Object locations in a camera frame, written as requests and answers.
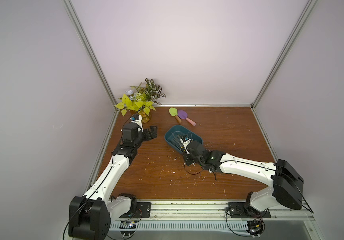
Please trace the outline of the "teal plastic storage box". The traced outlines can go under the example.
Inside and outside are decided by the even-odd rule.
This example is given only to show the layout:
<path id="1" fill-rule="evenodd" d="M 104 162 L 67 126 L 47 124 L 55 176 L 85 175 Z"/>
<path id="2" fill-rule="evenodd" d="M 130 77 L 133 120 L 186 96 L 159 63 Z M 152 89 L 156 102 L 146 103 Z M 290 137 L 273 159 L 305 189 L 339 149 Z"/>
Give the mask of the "teal plastic storage box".
<path id="1" fill-rule="evenodd" d="M 184 136 L 187 136 L 189 139 L 198 141 L 199 143 L 203 144 L 203 139 L 199 135 L 195 134 L 182 125 L 175 125 L 171 127 L 165 134 L 165 141 L 170 147 L 172 147 L 174 150 L 182 155 L 183 144 L 181 143 L 180 138 Z"/>

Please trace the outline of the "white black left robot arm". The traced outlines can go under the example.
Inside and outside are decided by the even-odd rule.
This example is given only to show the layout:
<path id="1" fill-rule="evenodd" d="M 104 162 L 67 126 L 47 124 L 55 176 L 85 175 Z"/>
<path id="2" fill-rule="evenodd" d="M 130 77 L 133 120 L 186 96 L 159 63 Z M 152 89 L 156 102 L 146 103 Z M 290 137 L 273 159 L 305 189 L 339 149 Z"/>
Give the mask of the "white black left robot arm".
<path id="1" fill-rule="evenodd" d="M 111 223 L 122 215 L 137 211 L 136 196 L 112 196 L 120 178 L 134 161 L 143 142 L 158 136 L 158 127 L 144 129 L 140 120 L 131 119 L 123 126 L 122 137 L 111 153 L 111 159 L 97 181 L 69 206 L 68 229 L 64 235 L 81 240 L 104 240 Z"/>

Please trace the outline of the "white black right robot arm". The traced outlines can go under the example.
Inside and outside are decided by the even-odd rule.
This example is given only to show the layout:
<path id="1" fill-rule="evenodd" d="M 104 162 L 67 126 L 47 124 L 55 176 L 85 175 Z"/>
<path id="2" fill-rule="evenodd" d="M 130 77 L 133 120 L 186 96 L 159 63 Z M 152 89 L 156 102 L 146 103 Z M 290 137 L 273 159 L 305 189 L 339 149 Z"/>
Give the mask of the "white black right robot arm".
<path id="1" fill-rule="evenodd" d="M 304 180 L 289 162 L 247 160 L 222 151 L 210 151 L 200 142 L 188 138 L 180 143 L 184 162 L 188 166 L 195 163 L 214 175 L 238 175 L 266 185 L 263 190 L 247 195 L 245 203 L 236 209 L 242 215 L 261 216 L 269 208 L 276 206 L 302 209 Z"/>

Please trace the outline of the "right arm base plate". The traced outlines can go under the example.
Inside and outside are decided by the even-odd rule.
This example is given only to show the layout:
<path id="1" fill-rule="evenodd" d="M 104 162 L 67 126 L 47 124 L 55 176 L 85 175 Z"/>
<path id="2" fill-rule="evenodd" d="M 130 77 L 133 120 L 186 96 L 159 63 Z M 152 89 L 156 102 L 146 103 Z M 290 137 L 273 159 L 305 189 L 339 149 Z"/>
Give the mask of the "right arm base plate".
<path id="1" fill-rule="evenodd" d="M 253 219 L 264 219 L 271 218 L 269 209 L 262 212 L 255 210 L 249 205 L 241 202 L 229 202 L 226 212 L 231 216 L 231 218 L 253 218 Z"/>

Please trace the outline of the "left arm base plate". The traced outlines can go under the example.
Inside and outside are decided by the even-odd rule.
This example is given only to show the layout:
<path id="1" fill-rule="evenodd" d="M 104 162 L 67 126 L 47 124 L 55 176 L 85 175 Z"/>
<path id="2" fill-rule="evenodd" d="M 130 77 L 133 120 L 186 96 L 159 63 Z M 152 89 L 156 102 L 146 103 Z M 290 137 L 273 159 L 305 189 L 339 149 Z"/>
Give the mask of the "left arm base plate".
<path id="1" fill-rule="evenodd" d="M 148 219 L 151 216 L 151 202 L 137 202 L 137 207 L 133 211 L 129 211 L 119 217 L 119 219 Z"/>

